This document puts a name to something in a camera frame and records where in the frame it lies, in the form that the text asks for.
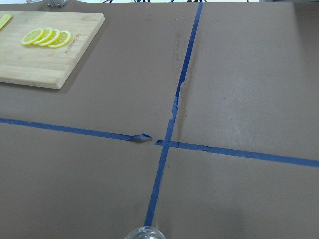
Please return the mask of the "bamboo cutting board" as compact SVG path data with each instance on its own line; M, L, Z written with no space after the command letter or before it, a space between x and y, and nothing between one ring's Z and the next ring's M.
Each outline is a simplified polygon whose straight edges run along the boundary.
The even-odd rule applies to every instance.
M105 17L101 13L9 11L0 31L0 80L5 83L61 89ZM37 28L68 30L71 41L60 48L24 46L25 35Z

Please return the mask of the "yellow plastic knife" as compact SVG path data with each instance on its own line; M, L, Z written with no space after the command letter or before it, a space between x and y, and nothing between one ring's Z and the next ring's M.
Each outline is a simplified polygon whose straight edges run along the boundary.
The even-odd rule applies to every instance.
M0 30L2 30L11 19L11 14L4 14L0 19Z

